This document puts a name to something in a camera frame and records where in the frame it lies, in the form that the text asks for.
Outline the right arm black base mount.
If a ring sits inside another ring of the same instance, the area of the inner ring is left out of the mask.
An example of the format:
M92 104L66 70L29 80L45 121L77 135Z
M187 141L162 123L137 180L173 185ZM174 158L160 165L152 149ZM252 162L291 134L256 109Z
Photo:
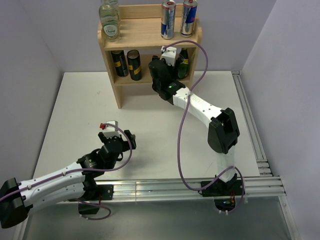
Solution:
M236 197L240 197L241 200L244 199L245 189L242 181L237 179L237 175L235 174L230 181L224 182L218 179L211 186L198 191L198 193L202 197L222 197L214 200L215 207L218 211L229 212L237 206Z

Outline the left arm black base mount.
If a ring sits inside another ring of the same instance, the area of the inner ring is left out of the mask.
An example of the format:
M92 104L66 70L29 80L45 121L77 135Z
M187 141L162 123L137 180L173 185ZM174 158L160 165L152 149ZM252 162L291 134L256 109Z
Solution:
M96 205L101 206L102 201L111 201L113 199L114 194L114 185L113 184L102 184L98 185L96 190L93 191L92 197L89 199L90 201L96 201ZM84 204L82 202L78 203L78 213L81 216L88 217L89 219L93 219L94 215L96 215L101 209L99 206L91 206L88 204Z

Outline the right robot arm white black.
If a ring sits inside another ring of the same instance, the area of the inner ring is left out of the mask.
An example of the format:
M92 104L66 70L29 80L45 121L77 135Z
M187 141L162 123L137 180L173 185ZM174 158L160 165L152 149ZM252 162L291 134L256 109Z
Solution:
M220 174L212 184L222 195L229 194L240 174L235 168L234 150L240 136L235 112L231 108L216 107L179 82L174 68L165 59L153 56L148 65L152 78L152 89L171 105L180 107L184 113L190 113L208 129L207 142L219 157L216 161Z

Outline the green glass bottle front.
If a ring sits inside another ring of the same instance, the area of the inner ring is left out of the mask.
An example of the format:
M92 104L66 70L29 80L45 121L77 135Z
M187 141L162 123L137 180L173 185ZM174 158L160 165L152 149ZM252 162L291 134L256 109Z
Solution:
M178 68L178 78L184 79L189 72L189 54L187 48L182 48L179 53L179 59L181 63L179 64Z

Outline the black yellow can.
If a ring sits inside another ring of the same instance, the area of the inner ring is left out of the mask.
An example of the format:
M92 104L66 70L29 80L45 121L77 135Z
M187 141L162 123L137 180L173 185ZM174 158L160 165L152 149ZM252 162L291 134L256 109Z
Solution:
M142 79L142 69L139 51L136 49L128 51L127 62L131 79L133 81L140 81Z
M123 50L111 51L112 61L115 67L115 71L119 77L126 77L128 75L128 67Z

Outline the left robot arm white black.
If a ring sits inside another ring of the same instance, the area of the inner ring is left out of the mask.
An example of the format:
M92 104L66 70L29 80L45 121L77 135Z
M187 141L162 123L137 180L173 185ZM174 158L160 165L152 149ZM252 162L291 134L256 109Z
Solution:
M89 201L96 197L95 179L117 170L123 153L136 149L136 136L129 130L102 131L101 148L85 154L63 169L42 177L6 180L0 188L0 225L8 229L22 223L29 215L64 201Z

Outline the silver blue energy drink can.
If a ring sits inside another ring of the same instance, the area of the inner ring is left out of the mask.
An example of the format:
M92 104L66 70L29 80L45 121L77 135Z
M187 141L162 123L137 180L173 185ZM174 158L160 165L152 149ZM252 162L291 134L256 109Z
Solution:
M185 0L182 7L180 34L188 38L193 34L198 2L196 0Z

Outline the green glass bottle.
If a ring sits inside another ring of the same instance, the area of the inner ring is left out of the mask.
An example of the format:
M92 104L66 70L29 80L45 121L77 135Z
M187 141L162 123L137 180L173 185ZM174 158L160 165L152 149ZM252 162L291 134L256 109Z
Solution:
M184 57L179 55L179 57L176 60L177 67L179 68L183 62L184 62Z
M189 72L189 54L187 48L182 48L179 53L179 59L181 63L179 64L178 68L178 78L184 79Z

